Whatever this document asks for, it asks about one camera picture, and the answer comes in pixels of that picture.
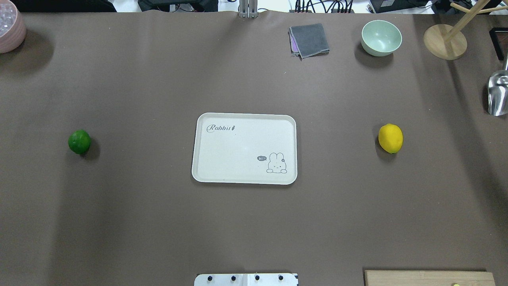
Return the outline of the aluminium frame post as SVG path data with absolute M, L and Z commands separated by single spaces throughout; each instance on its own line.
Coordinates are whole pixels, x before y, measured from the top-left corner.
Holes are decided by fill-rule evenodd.
M 258 17 L 258 1 L 257 0 L 238 0 L 239 17 L 254 19 Z

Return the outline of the pink bowl with ice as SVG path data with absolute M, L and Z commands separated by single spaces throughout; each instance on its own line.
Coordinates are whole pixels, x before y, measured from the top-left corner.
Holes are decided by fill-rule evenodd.
M 0 16 L 0 53 L 5 54 L 22 44 L 27 28 L 20 11 L 10 0 L 0 2 Z

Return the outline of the cream rabbit tray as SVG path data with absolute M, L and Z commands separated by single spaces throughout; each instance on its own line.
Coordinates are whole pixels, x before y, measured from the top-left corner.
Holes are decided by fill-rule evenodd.
M 298 175 L 297 125 L 277 114 L 202 114 L 192 176 L 198 182 L 290 185 Z

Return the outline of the metal scoop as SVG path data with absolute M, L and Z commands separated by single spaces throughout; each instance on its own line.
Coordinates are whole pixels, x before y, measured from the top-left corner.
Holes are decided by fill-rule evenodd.
M 508 56 L 504 57 L 503 70 L 495 71 L 488 81 L 488 113 L 502 116 L 508 112 Z

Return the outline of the green lime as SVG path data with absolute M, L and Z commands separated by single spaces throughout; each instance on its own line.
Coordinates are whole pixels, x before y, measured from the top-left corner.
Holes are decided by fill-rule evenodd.
M 69 136 L 68 146 L 75 154 L 81 155 L 87 152 L 91 145 L 91 137 L 83 130 L 76 130 Z

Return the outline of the yellow lemon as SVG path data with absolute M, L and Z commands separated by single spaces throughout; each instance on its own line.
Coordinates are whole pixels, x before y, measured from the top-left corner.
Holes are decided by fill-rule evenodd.
M 383 150 L 395 154 L 400 151 L 403 145 L 403 132 L 395 124 L 386 124 L 379 129 L 378 140 Z

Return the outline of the wooden mug tree stand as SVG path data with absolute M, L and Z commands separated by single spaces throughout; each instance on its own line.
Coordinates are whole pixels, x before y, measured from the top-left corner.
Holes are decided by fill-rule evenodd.
M 461 20 L 454 26 L 448 24 L 436 24 L 429 27 L 424 33 L 425 47 L 438 58 L 445 60 L 456 60 L 465 54 L 468 42 L 465 36 L 461 33 L 463 27 L 472 20 L 477 14 L 483 14 L 494 11 L 501 11 L 508 9 L 508 2 L 502 1 L 505 5 L 502 7 L 487 8 L 484 6 L 488 0 L 478 0 L 472 8 L 464 8 L 456 3 L 451 3 L 453 8 L 463 11 L 465 14 Z

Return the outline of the wooden cutting board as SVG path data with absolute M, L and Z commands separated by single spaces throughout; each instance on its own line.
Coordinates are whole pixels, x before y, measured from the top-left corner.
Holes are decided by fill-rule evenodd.
M 491 272 L 365 270 L 366 286 L 495 286 Z

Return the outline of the black tray frame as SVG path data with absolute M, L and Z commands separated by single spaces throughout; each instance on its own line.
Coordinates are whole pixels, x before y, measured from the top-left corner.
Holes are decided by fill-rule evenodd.
M 499 60 L 506 60 L 508 53 L 508 28 L 494 27 L 489 31 L 494 50 Z

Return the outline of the grey folded cloth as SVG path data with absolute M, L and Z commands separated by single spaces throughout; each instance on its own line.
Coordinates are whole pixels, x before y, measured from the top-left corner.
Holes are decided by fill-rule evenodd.
M 330 51 L 323 24 L 308 24 L 289 28 L 291 53 L 301 59 Z

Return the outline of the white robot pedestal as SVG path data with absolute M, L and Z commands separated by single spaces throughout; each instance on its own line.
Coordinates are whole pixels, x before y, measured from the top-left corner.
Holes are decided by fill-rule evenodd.
M 294 273 L 200 274 L 194 286 L 298 286 Z

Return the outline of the mint green bowl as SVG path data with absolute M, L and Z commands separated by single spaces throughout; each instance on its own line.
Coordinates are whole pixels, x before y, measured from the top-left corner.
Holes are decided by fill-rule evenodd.
M 372 56 L 388 56 L 399 49 L 401 44 L 401 32 L 388 21 L 370 21 L 363 26 L 361 31 L 361 45 Z

